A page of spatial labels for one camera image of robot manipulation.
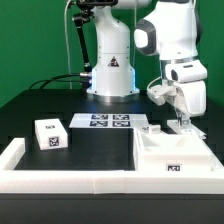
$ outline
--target black cable cord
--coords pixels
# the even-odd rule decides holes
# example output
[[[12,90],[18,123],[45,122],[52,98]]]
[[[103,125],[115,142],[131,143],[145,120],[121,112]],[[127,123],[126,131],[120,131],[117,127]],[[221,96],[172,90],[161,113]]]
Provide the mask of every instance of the black cable cord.
[[[35,85],[37,85],[37,84],[39,84],[39,83],[42,83],[42,82],[46,82],[46,81],[49,81],[49,80],[40,80],[40,81],[38,81],[38,82],[35,82],[35,83],[33,83],[30,87],[29,87],[29,89],[32,89],[33,88],[33,86],[35,86]],[[72,80],[72,81],[70,81],[70,80],[53,80],[52,82],[76,82],[76,83],[82,83],[82,81],[77,81],[77,80]]]
[[[74,76],[79,76],[79,73],[74,73],[74,74],[66,74],[66,75],[59,75],[56,77],[53,77],[51,79],[49,79],[48,81],[46,81],[45,83],[43,83],[39,89],[43,89],[46,85],[48,85],[49,83],[53,82],[54,80],[58,80],[58,79],[63,79],[63,78],[70,78],[70,77],[74,77]]]
[[[42,82],[44,82],[44,84],[42,84],[42,86],[43,87],[45,87],[46,85],[48,85],[50,82],[53,82],[53,81],[55,81],[55,82],[78,82],[78,81],[59,81],[58,79],[62,79],[62,78],[69,78],[69,77],[73,77],[73,76],[80,76],[79,75],[79,73],[74,73],[74,74],[66,74],[66,75],[60,75],[60,76],[56,76],[56,77],[53,77],[53,78],[51,78],[51,79],[46,79],[46,80],[40,80],[40,81],[37,81],[37,82],[35,82],[35,83],[33,83],[30,87],[29,87],[29,89],[32,89],[33,88],[33,86],[35,86],[35,85],[37,85],[37,84],[39,84],[39,83],[42,83]]]

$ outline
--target white container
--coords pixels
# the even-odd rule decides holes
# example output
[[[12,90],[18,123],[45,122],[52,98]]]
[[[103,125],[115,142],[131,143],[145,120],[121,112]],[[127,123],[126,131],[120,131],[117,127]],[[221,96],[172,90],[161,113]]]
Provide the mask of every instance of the white container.
[[[68,147],[68,135],[59,119],[36,120],[35,133],[41,150]]]
[[[134,134],[134,163],[143,172],[211,171],[212,153],[192,135]]]

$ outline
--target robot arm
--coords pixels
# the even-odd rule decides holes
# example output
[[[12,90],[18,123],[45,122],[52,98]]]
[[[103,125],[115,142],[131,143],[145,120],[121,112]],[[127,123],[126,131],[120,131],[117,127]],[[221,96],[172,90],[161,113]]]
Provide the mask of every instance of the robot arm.
[[[178,118],[204,114],[207,70],[198,60],[196,44],[202,29],[192,0],[160,0],[155,10],[140,20],[135,44],[144,55],[160,55],[162,84],[149,87],[156,104],[174,106]]]
[[[105,102],[136,98],[139,90],[135,87],[135,71],[130,65],[130,30],[112,16],[111,9],[145,7],[150,0],[77,0],[76,3],[81,9],[81,20],[80,14],[74,19],[77,29],[93,18],[97,32],[97,64],[91,69],[92,85],[87,89],[88,97]],[[82,40],[85,56],[87,51]],[[85,71],[89,72],[90,69],[86,69],[89,68],[88,57],[85,58]]]

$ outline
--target white platform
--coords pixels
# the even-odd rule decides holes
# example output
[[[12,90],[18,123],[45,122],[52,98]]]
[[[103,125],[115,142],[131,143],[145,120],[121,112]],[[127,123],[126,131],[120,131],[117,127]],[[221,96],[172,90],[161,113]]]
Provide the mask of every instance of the white platform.
[[[16,171],[24,142],[14,139],[0,156],[0,164],[11,164],[1,166],[0,193],[224,194],[224,168],[213,154],[211,170],[194,172]]]

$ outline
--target green wall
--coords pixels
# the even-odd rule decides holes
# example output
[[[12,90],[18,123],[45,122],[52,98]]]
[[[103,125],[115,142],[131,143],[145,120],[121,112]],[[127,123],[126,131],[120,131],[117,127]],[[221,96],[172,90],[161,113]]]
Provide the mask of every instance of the green wall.
[[[155,3],[153,1],[150,7],[139,10],[138,19],[146,16]],[[66,0],[0,0],[0,106],[38,80],[68,73],[63,21],[65,4]],[[224,1],[212,4],[209,0],[198,0],[197,5],[204,28],[198,50],[202,63],[208,68],[208,96],[224,106]],[[72,72],[80,72],[83,62],[76,30],[71,22],[75,12],[77,10],[73,7],[68,13],[68,28]],[[133,10],[117,10],[113,14],[130,27],[133,43]],[[89,57],[92,65],[95,65],[96,35],[93,22],[85,25],[84,30]],[[145,57],[136,52],[135,68],[136,84],[140,89],[145,89],[150,80],[159,76],[158,56]],[[56,83],[49,88],[68,89],[69,84]]]

